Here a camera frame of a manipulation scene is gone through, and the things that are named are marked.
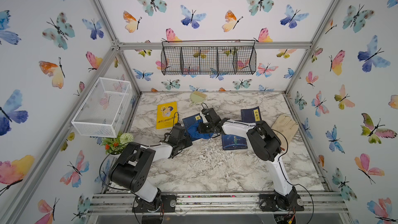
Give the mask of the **blue cloth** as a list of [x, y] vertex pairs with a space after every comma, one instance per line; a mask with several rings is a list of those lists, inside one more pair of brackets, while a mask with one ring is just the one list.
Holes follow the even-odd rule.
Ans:
[[214, 136], [213, 133], [200, 133], [199, 127], [201, 123], [203, 123], [202, 120], [197, 120], [194, 124], [188, 127], [188, 134], [191, 141], [197, 141], [200, 139], [209, 140]]

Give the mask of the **blue Little Prince book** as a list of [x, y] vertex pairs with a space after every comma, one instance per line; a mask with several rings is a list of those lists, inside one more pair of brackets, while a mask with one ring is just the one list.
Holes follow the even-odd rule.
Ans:
[[221, 141], [223, 150], [240, 150], [248, 148], [246, 139], [240, 136], [222, 135]]

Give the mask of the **yellow illustrated book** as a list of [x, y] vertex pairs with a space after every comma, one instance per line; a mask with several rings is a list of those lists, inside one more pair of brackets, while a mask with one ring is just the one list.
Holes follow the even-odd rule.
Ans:
[[174, 115], [177, 113], [177, 102], [157, 106], [156, 129], [166, 129], [173, 126]]

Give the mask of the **dark blue horse-cover book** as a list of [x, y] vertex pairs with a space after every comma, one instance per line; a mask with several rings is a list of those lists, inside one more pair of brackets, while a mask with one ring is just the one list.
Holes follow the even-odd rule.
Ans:
[[240, 112], [242, 122], [254, 123], [262, 120], [260, 108], [258, 106], [255, 108], [240, 110]]

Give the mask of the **dark blue Chinese book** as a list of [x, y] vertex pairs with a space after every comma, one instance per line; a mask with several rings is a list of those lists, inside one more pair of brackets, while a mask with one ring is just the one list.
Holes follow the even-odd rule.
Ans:
[[203, 118], [200, 114], [195, 114], [182, 120], [183, 126], [186, 130], [188, 130], [193, 124], [197, 123], [198, 121], [203, 121]]

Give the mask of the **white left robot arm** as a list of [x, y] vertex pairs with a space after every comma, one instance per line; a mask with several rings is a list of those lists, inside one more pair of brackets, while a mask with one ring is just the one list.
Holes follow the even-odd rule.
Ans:
[[134, 193], [139, 200], [138, 204], [148, 211], [158, 211], [162, 206], [161, 190], [147, 180], [152, 163], [172, 159], [191, 145], [191, 138], [179, 123], [165, 134], [164, 141], [159, 145], [128, 143], [111, 168], [109, 180]]

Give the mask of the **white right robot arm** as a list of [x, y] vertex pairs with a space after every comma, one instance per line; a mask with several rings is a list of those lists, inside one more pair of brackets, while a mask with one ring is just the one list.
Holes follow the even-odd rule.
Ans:
[[266, 163], [274, 185], [272, 194], [259, 195], [259, 208], [263, 212], [304, 211], [304, 203], [295, 186], [289, 182], [281, 159], [281, 141], [265, 121], [245, 123], [225, 118], [218, 123], [200, 123], [200, 134], [235, 135], [251, 144], [256, 156]]

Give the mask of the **green scrub brush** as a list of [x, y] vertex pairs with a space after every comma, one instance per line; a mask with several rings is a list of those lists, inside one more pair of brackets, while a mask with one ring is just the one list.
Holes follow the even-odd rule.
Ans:
[[207, 95], [201, 91], [194, 91], [190, 94], [191, 106], [201, 104], [207, 99]]

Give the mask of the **potted flower plant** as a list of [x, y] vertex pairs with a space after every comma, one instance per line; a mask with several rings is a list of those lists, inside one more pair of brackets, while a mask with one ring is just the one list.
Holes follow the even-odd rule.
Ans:
[[119, 155], [127, 147], [128, 143], [134, 141], [132, 133], [119, 133], [116, 138], [102, 138], [101, 145], [104, 146], [106, 154]]

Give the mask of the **white mesh wall basket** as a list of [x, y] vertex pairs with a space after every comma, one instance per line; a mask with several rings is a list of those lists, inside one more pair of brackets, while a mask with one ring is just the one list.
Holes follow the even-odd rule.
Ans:
[[73, 127], [82, 136], [116, 138], [132, 96], [129, 81], [98, 78], [72, 119]]

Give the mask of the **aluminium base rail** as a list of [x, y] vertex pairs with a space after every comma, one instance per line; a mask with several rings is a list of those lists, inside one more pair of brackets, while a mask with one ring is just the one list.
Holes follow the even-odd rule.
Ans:
[[[336, 192], [300, 192], [296, 214], [346, 214], [348, 208]], [[165, 193], [162, 210], [169, 215], [193, 214], [282, 214], [284, 210], [271, 205], [270, 192]], [[89, 207], [90, 215], [159, 214], [148, 211], [133, 194], [97, 194]]]

